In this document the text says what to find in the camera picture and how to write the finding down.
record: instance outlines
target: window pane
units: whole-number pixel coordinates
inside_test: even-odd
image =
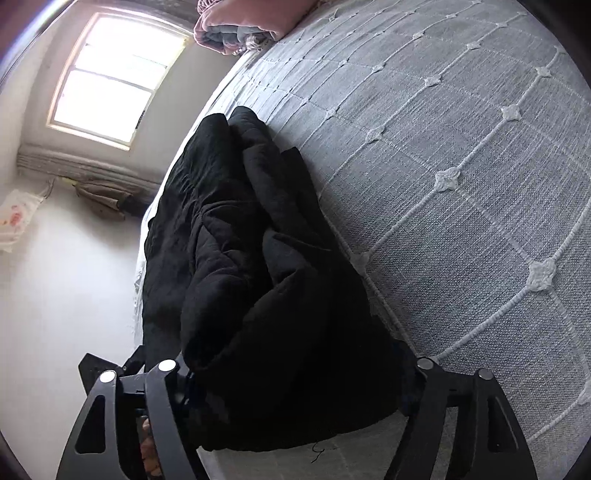
[[[98,135],[130,142],[150,92],[76,70],[70,72],[54,119]]]
[[[151,60],[91,45],[82,49],[76,60],[76,67],[102,73],[152,90],[158,86],[158,82],[166,72],[166,67]]]
[[[101,17],[86,42],[170,66],[183,48],[184,37],[139,21]]]

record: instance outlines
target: gray bedspread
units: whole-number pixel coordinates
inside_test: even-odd
[[[446,369],[493,370],[560,480],[591,433],[591,91],[571,58],[513,0],[350,0],[245,63],[207,111],[246,105],[301,150],[384,321]],[[380,478],[376,428],[306,475]]]

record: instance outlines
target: dark garment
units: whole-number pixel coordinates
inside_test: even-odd
[[[370,315],[299,152],[248,108],[199,125],[145,253],[147,367],[182,349],[206,449],[302,445],[397,409],[408,351]]]

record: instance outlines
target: silver screw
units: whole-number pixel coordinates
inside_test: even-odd
[[[417,367],[421,370],[431,370],[433,368],[433,360],[428,358],[419,358],[417,360]]]
[[[495,376],[492,374],[492,372],[490,370],[488,370],[487,368],[481,368],[478,371],[478,376],[483,380],[492,380],[493,378],[495,378]]]
[[[174,370],[174,367],[176,366],[177,363],[174,360],[162,360],[158,364],[158,370],[161,372],[170,372],[171,370]]]
[[[103,383],[110,383],[116,376],[117,374],[113,370],[105,370],[100,374],[99,380]]]

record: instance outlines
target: window frame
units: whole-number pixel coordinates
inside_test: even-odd
[[[172,32],[172,33],[179,35],[181,37],[184,37],[184,45],[182,46],[182,48],[180,48],[178,50],[178,53],[175,56],[172,63],[165,68],[164,74],[162,75],[162,78],[160,79],[160,81],[158,82],[158,84],[156,85],[155,88],[150,89],[150,88],[144,87],[142,85],[137,85],[133,82],[128,82],[126,80],[121,80],[121,79],[118,79],[115,77],[110,77],[108,75],[101,74],[101,73],[89,72],[87,70],[79,69],[76,67],[76,62],[78,61],[78,57],[80,56],[80,53],[82,52],[83,48],[86,46],[86,40],[87,40],[90,32],[92,32],[92,29],[95,27],[96,23],[101,18],[105,18],[105,17],[115,17],[115,18],[124,18],[126,20],[133,20],[136,22],[140,22],[140,23],[144,23],[147,25],[151,25],[153,27],[160,28],[161,30],[164,30],[164,31]],[[105,8],[101,11],[95,12],[92,15],[91,19],[86,24],[86,26],[84,27],[84,29],[82,30],[82,33],[80,34],[80,36],[76,40],[76,43],[74,44],[74,47],[72,48],[72,52],[68,56],[68,59],[67,59],[66,64],[64,66],[64,69],[60,75],[59,81],[57,82],[57,87],[55,89],[53,98],[51,100],[49,113],[47,115],[46,126],[49,128],[55,129],[55,130],[59,130],[61,132],[76,135],[78,137],[87,138],[89,140],[97,141],[102,144],[110,145],[111,147],[119,148],[121,150],[130,151],[132,144],[134,142],[134,139],[138,133],[139,126],[140,126],[142,120],[144,119],[144,116],[145,116],[146,112],[148,111],[148,108],[150,108],[150,104],[152,103],[152,100],[154,99],[156,92],[158,92],[158,89],[162,85],[162,82],[166,78],[166,75],[168,75],[169,70],[172,68],[172,66],[178,60],[178,57],[180,57],[181,53],[185,50],[185,48],[189,44],[190,39],[191,39],[191,32],[184,29],[183,27],[180,27],[178,25],[174,25],[173,23],[168,22],[166,20],[152,17],[151,15],[148,15],[148,14],[143,14],[141,12],[134,12],[134,11],[129,11],[129,10],[121,9],[121,8]],[[143,90],[144,92],[151,92],[150,98],[148,99],[148,102],[146,103],[143,113],[139,116],[138,123],[135,126],[134,133],[132,134],[129,142],[125,142],[125,141],[119,140],[117,138],[112,138],[112,137],[109,137],[108,135],[101,135],[100,133],[97,133],[97,132],[93,132],[93,131],[90,131],[90,130],[87,130],[87,129],[84,129],[81,127],[77,127],[75,125],[65,124],[63,122],[59,122],[59,121],[55,120],[55,115],[57,112],[59,100],[61,98],[64,88],[66,87],[66,83],[68,81],[68,78],[70,77],[70,73],[75,70],[77,70],[79,72],[87,72],[87,73],[97,75],[97,76],[107,78],[107,79],[116,80],[117,82],[121,82],[126,85],[130,85],[132,87]]]

